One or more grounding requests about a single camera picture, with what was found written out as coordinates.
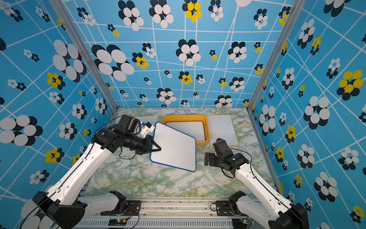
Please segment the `blue framed whiteboard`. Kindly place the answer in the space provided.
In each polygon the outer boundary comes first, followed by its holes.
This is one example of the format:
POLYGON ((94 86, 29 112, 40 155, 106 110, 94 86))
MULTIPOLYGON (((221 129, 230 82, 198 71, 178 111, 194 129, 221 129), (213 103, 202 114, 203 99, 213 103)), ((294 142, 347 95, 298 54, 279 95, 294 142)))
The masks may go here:
POLYGON ((203 121, 167 122, 166 125, 194 137, 196 141, 206 141, 203 121))
POLYGON ((156 164, 196 172, 196 139, 179 130, 157 122, 153 133, 150 161, 156 164))

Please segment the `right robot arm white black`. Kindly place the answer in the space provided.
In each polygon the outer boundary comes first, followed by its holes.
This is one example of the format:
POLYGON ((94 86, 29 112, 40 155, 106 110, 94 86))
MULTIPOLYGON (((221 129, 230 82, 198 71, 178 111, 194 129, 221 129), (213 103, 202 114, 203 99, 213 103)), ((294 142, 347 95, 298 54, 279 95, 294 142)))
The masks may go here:
POLYGON ((233 178, 244 183, 259 200, 256 203, 247 194, 238 191, 227 201, 216 201, 218 216, 247 215, 265 229, 308 229, 307 210, 299 203, 294 204, 273 189, 261 178, 242 154, 231 151, 216 155, 205 154, 205 165, 229 171, 233 178))

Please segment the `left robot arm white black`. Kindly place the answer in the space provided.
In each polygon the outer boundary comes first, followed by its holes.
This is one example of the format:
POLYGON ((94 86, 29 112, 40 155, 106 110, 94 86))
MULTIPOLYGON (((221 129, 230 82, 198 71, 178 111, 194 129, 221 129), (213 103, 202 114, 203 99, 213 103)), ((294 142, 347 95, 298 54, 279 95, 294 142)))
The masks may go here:
POLYGON ((103 128, 71 169, 48 191, 37 192, 32 201, 61 229, 72 229, 83 218, 96 213, 124 214, 126 197, 118 191, 94 196, 90 200, 78 196, 97 168, 122 147, 141 155, 161 151, 150 135, 142 138, 117 125, 103 128))

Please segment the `yellow framed whiteboard far left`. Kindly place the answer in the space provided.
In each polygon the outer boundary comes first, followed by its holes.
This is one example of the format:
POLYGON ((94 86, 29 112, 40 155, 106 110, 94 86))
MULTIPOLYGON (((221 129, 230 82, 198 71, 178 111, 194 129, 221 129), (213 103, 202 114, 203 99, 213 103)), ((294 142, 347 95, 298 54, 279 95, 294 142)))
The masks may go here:
POLYGON ((144 127, 148 122, 152 125, 152 126, 156 126, 156 123, 159 120, 159 117, 156 115, 153 116, 140 116, 140 117, 136 117, 142 124, 141 126, 144 127))

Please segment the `yellow framed whiteboard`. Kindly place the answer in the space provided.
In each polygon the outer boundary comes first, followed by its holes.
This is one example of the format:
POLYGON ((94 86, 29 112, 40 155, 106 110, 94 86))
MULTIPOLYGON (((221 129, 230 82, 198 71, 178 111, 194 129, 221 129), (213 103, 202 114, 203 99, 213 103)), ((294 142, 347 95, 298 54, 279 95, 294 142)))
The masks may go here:
POLYGON ((159 117, 156 115, 153 116, 140 116, 140 117, 136 117, 142 124, 141 126, 144 127, 148 122, 152 125, 152 126, 156 126, 156 123, 159 120, 159 117))
POLYGON ((229 147, 238 147, 239 142, 230 115, 208 115, 210 146, 218 139, 224 139, 229 147))

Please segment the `yellow plastic storage box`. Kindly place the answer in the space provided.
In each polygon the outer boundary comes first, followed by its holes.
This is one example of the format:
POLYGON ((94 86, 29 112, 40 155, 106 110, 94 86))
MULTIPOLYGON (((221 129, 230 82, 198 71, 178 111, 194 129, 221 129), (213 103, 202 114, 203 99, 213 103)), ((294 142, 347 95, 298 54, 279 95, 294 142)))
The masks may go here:
POLYGON ((205 145, 210 140, 210 129, 207 117, 202 114, 180 114, 180 115, 166 115, 162 118, 161 123, 165 124, 167 122, 182 122, 182 121, 203 121, 206 141, 196 141, 197 145, 205 145))

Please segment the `yellow framed whiteboard far right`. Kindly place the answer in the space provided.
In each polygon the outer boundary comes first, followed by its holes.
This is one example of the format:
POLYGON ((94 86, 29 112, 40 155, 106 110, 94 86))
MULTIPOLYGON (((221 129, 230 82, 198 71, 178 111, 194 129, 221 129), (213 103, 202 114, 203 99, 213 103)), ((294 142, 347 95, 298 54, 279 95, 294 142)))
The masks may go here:
POLYGON ((210 146, 218 139, 224 139, 229 147, 238 147, 239 142, 230 115, 208 115, 210 146))

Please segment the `right controller circuit board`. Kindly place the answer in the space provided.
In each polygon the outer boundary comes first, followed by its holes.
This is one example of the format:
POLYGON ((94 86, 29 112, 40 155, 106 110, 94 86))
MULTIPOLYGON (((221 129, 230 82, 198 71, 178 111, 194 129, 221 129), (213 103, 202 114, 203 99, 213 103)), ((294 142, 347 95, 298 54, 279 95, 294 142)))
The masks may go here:
POLYGON ((232 219, 233 229, 248 229, 252 222, 249 219, 232 219))

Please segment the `controller circuit board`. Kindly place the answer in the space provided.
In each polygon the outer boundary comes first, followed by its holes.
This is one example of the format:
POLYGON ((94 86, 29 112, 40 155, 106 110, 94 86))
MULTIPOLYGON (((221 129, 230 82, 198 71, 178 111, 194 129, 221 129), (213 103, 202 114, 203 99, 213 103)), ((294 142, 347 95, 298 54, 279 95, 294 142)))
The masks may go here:
POLYGON ((232 219, 233 229, 248 229, 252 222, 249 219, 232 219))
POLYGON ((127 219, 109 219, 108 226, 124 227, 126 226, 127 222, 127 219))

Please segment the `left controller circuit board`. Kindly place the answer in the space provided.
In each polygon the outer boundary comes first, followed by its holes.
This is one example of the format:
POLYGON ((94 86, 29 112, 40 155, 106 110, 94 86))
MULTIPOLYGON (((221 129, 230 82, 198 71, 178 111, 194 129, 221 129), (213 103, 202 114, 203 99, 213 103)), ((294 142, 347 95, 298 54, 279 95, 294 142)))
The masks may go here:
POLYGON ((126 226, 127 222, 127 219, 109 219, 108 226, 124 227, 126 226))

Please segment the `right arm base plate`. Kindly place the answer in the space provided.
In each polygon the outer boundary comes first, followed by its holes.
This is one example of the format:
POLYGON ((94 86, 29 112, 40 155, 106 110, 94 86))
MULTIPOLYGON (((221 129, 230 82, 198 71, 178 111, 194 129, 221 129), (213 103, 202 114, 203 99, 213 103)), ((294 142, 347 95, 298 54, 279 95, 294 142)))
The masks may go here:
POLYGON ((233 210, 233 204, 228 200, 217 200, 210 205, 210 210, 219 217, 248 217, 248 215, 233 210))

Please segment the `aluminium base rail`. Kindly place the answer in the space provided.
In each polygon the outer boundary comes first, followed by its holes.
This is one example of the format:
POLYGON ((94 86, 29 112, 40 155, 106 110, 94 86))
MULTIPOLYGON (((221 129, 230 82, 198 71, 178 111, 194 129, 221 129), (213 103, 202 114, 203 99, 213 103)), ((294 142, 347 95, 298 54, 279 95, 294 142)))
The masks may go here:
POLYGON ((82 219, 75 229, 233 229, 232 219, 249 219, 249 229, 265 229, 249 217, 219 217, 210 210, 216 200, 142 201, 137 216, 93 216, 82 219), (127 219, 124 227, 108 226, 109 219, 127 219))

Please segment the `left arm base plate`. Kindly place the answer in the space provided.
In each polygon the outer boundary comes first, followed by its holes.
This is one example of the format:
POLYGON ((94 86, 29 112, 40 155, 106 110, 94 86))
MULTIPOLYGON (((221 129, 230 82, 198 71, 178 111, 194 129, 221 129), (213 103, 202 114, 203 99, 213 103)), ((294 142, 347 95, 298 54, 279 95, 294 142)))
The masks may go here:
POLYGON ((142 201, 140 200, 125 200, 117 204, 117 207, 112 211, 104 211, 101 216, 137 216, 140 211, 142 201))

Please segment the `left aluminium frame post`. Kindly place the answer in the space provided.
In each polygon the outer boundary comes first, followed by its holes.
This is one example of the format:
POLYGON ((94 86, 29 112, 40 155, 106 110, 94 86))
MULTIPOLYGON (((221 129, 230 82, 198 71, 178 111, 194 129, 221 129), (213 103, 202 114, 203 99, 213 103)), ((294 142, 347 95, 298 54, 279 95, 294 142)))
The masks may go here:
POLYGON ((80 52, 82 58, 85 60, 86 66, 90 70, 92 77, 99 86, 101 92, 104 94, 107 102, 111 106, 114 112, 117 112, 118 106, 112 97, 112 94, 106 88, 105 81, 96 67, 91 55, 89 54, 85 43, 81 37, 81 30, 77 30, 74 23, 71 20, 70 14, 67 12, 67 8, 64 6, 63 1, 50 1, 57 15, 60 17, 62 23, 65 25, 68 35, 72 39, 74 45, 80 52))

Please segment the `aluminium frame post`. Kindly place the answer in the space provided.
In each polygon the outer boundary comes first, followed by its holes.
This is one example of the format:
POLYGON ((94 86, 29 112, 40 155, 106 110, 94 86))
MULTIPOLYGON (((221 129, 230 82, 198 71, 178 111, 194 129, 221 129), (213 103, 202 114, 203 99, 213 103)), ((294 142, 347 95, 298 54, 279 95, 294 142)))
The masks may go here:
POLYGON ((294 4, 291 8, 290 17, 287 20, 286 24, 283 26, 283 29, 281 30, 281 33, 275 43, 275 46, 269 56, 269 59, 268 59, 266 65, 265 65, 264 73, 259 78, 259 81, 254 90, 254 93, 250 99, 250 104, 247 108, 249 113, 251 112, 252 108, 255 106, 255 103, 256 103, 257 99, 259 98, 259 95, 262 91, 262 87, 263 87, 264 83, 266 82, 266 80, 268 79, 269 75, 271 74, 271 70, 273 69, 273 67, 279 57, 280 51, 282 50, 283 45, 287 41, 294 25, 296 24, 296 21, 300 15, 305 3, 306 3, 306 0, 294 1, 294 4))
POLYGON ((68 35, 72 39, 74 45, 80 52, 82 58, 85 60, 86 66, 90 70, 92 77, 99 86, 101 92, 104 94, 107 102, 111 106, 114 112, 117 112, 118 106, 112 97, 112 94, 106 88, 105 81, 96 67, 91 55, 89 54, 85 43, 81 37, 81 30, 77 30, 74 23, 71 20, 70 14, 67 12, 67 8, 64 6, 63 1, 50 1, 57 15, 60 17, 62 23, 65 25, 68 35))

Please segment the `right aluminium frame post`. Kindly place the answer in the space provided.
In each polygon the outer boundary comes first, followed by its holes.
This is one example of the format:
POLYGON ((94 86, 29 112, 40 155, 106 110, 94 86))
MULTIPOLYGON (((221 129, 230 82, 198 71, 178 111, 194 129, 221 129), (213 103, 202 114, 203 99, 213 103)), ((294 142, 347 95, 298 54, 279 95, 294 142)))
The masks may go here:
POLYGON ((263 87, 264 83, 266 82, 266 80, 268 79, 269 75, 271 74, 271 70, 273 69, 273 67, 279 57, 280 51, 282 50, 283 45, 287 41, 294 25, 296 24, 296 21, 300 15, 305 3, 306 3, 306 0, 294 1, 294 4, 291 8, 290 17, 287 20, 286 24, 283 26, 283 29, 281 30, 281 33, 275 43, 275 46, 269 56, 269 59, 268 59, 266 65, 265 65, 264 73, 259 78, 259 81, 254 90, 254 93, 250 99, 250 104, 247 108, 249 113, 251 112, 252 108, 255 106, 255 103, 256 103, 257 99, 259 98, 259 95, 262 91, 262 87, 263 87))

